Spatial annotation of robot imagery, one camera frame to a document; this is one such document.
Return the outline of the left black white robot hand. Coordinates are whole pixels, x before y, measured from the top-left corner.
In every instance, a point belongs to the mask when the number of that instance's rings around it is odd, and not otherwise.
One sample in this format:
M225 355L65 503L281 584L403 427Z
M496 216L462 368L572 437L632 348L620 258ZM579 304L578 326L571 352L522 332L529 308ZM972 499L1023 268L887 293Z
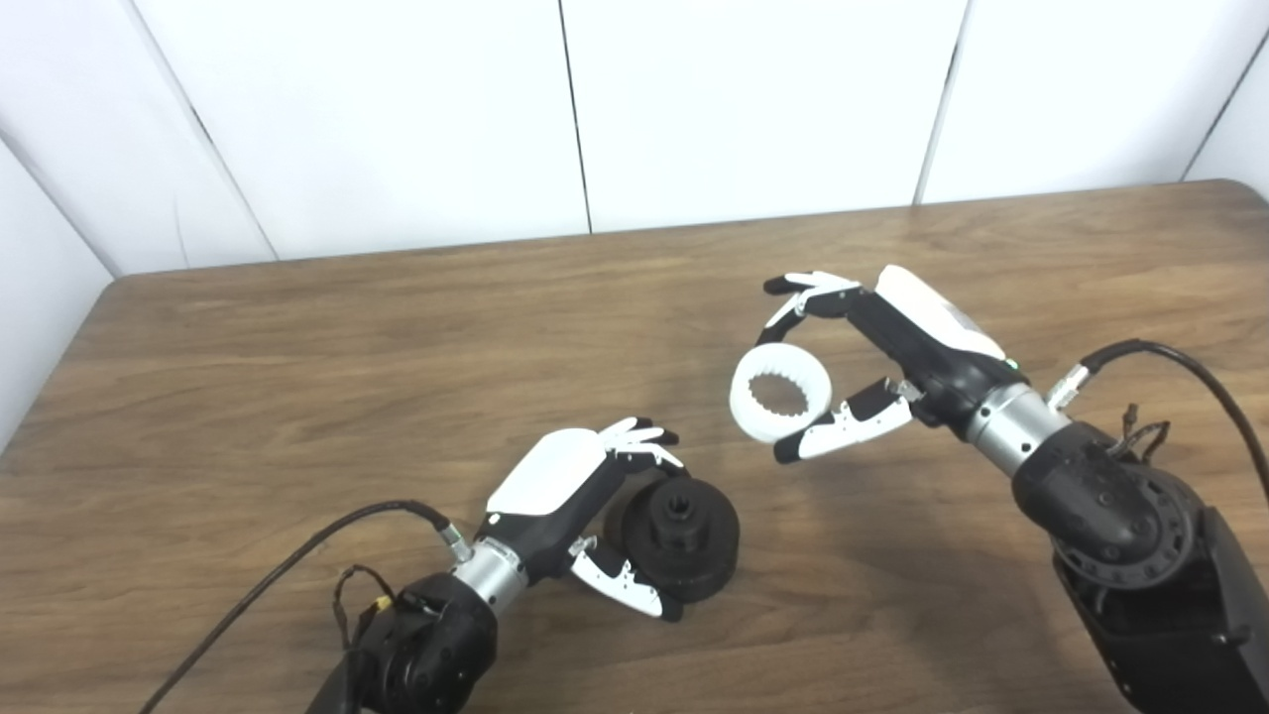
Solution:
M631 416L602 430L570 426L546 434L492 492L476 534L473 559L491 555L486 580L462 574L500 614L541 580L574 574L595 592L662 621L683 606L640 572L621 548L585 530L615 498L629 476L661 471L690 476L669 450L678 434Z

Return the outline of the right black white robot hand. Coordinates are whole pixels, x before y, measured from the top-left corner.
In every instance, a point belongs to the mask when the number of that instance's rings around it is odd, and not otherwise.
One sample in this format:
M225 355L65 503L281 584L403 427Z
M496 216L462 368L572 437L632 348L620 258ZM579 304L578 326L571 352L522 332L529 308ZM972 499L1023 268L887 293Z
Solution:
M758 344L783 342L808 316L846 320L902 372L901 379L879 378L838 410L778 438L773 453L779 464L873 441L912 420L945 426L971 443L972 424L989 397L1027 380L994 339L897 264L879 271L871 289L832 273L794 271L764 282L764 290L789 299L766 321Z

